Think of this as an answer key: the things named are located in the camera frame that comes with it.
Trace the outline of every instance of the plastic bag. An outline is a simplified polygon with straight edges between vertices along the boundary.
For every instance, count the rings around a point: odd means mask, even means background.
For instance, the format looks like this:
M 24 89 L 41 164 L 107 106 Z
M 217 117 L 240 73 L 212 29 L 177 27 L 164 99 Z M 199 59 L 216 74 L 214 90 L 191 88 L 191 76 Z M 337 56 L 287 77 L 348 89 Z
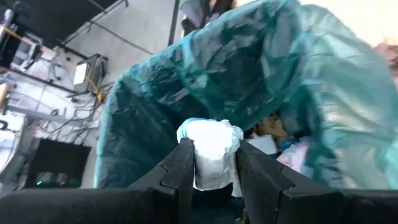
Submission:
M 235 152 L 243 131 L 228 120 L 190 118 L 177 130 L 177 141 L 189 138 L 195 146 L 195 179 L 198 190 L 215 190 L 233 183 L 234 197 L 242 197 L 236 171 Z
M 333 187 L 398 188 L 398 94 L 384 59 L 331 12 L 255 1 L 140 65 L 115 84 L 98 143 L 97 187 L 127 187 L 176 145 L 191 117 L 243 130 L 280 110 L 309 133 L 311 177 Z
M 307 173 L 305 156 L 307 155 L 307 151 L 311 145 L 311 142 L 311 137 L 301 138 L 298 143 L 295 143 L 289 148 L 285 149 L 277 158 L 277 160 L 280 163 L 283 163 L 283 165 L 305 175 Z

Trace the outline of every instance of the white cloth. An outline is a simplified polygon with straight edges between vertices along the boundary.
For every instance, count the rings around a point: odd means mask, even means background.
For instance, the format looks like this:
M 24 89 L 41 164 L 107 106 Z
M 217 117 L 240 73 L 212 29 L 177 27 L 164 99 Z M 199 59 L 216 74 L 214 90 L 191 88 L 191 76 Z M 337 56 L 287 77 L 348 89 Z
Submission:
M 241 197 L 235 152 L 243 131 L 228 120 L 190 118 L 177 130 L 177 141 L 189 138 L 195 146 L 195 179 L 198 190 L 214 190 L 233 183 L 232 195 Z

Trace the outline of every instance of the wire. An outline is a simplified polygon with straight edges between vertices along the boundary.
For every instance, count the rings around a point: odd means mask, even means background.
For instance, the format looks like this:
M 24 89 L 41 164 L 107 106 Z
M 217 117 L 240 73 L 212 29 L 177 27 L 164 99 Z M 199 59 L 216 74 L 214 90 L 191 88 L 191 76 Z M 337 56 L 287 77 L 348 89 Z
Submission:
M 6 128 L 6 129 L 4 129 L 4 130 L 2 130 L 2 131 L 9 131 L 9 132 L 11 132 L 12 134 L 18 134 L 18 133 L 19 133 L 19 131 L 12 130 L 12 129 L 9 129 L 9 128 Z
M 25 42 L 27 44 L 31 44 L 31 42 L 29 42 L 28 40 L 23 39 L 20 35 L 16 34 L 13 30 L 8 29 L 7 27 L 5 27 L 4 25 L 0 24 L 0 26 L 11 36 L 19 39 L 22 42 Z M 52 66 L 53 68 L 53 60 L 48 60 L 50 66 Z M 97 86 L 94 84 L 94 82 L 87 76 L 87 74 L 85 74 L 85 77 L 87 78 L 88 82 L 90 83 L 92 89 L 94 90 L 94 93 L 96 94 L 96 101 L 94 102 L 93 106 L 89 109 L 86 110 L 85 107 L 91 102 L 91 100 L 89 102 L 87 102 L 84 106 L 79 106 L 76 108 L 76 110 L 73 112 L 73 116 L 72 118 L 70 118 L 68 121 L 66 121 L 65 123 L 63 123 L 59 128 L 56 127 L 56 125 L 54 124 L 53 121 L 40 121 L 39 122 L 39 127 L 40 129 L 45 132 L 45 133 L 49 133 L 48 138 L 52 138 L 53 134 L 55 134 L 56 132 L 58 132 L 58 135 L 60 135 L 60 132 L 62 131 L 62 129 L 71 121 L 86 121 L 86 126 L 79 130 L 78 134 L 76 134 L 76 136 L 73 138 L 73 143 L 84 133 L 87 132 L 86 136 L 84 138 L 81 139 L 81 144 L 83 144 L 83 142 L 86 140 L 87 136 L 88 136 L 88 128 L 90 127 L 90 125 L 95 121 L 93 121 L 93 116 L 96 112 L 96 110 L 101 106 L 101 104 L 103 103 L 103 101 L 106 98 L 106 95 L 110 92 L 110 90 L 112 89 L 114 82 L 110 82 L 104 85 L 101 85 L 99 88 L 97 88 Z M 89 115 L 87 116 L 87 118 L 76 118 L 77 117 L 77 112 L 78 111 L 89 111 Z M 50 112 L 51 115 L 56 116 L 59 113 L 59 110 L 52 110 Z M 53 127 L 52 131 L 48 131 L 49 126 Z
M 57 80 L 58 76 L 57 76 L 57 73 L 56 73 L 56 71 L 55 71 L 55 65 L 54 65 L 53 63 L 51 63 L 51 61 L 45 60 L 44 58 L 41 58 L 41 59 L 40 59 L 40 62 L 41 62 L 44 66 L 47 67 L 47 70 L 49 71 L 49 75 L 50 75 L 50 73 L 51 73 L 51 75 L 54 77 L 54 79 Z
M 8 29 L 6 26 L 0 24 L 0 27 L 2 27 L 9 35 L 19 39 L 22 42 L 25 42 L 27 44 L 32 44 L 28 40 L 23 39 L 20 35 L 16 34 L 13 30 Z M 63 58 L 59 57 L 65 64 L 67 63 Z M 96 94 L 96 97 L 98 98 L 98 101 L 103 101 L 104 100 L 104 94 L 103 92 L 99 91 L 97 86 L 94 84 L 94 82 L 85 74 L 85 77 L 87 78 L 88 82 L 90 83 L 92 89 L 94 90 L 94 93 Z

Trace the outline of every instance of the black panel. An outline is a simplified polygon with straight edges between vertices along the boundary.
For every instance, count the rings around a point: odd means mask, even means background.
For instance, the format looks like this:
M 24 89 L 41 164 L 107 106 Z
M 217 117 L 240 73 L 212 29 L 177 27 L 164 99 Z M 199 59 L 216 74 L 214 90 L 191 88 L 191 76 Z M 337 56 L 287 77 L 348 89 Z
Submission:
M 24 187 L 43 187 L 37 185 L 43 173 L 51 173 L 54 178 L 45 187 L 79 187 L 89 153 L 90 148 L 86 146 L 41 139 Z M 65 184 L 57 183 L 60 175 L 66 176 Z
M 117 0 L 95 0 L 106 9 Z M 7 0 L 12 6 L 16 0 Z M 23 0 L 29 7 L 22 7 L 24 11 L 18 22 L 27 26 L 33 33 L 45 37 L 47 40 L 65 40 L 85 22 L 101 12 L 89 0 Z M 53 44 L 45 41 L 47 47 Z
M 0 198 L 2 224 L 190 223 L 191 141 L 124 189 L 27 189 Z
M 236 153 L 250 223 L 396 223 L 398 191 L 331 189 L 246 141 Z

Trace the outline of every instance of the teal plastic bag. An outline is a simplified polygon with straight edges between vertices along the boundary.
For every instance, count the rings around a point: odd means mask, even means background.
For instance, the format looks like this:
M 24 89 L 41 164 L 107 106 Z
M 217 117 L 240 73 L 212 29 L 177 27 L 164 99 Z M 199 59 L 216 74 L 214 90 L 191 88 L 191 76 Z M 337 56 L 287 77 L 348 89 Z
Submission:
M 339 188 L 398 188 L 398 94 L 384 59 L 331 12 L 256 1 L 223 14 L 116 82 L 98 143 L 96 186 L 127 187 L 176 145 L 188 118 L 243 129 L 280 111 L 311 133 L 308 176 Z

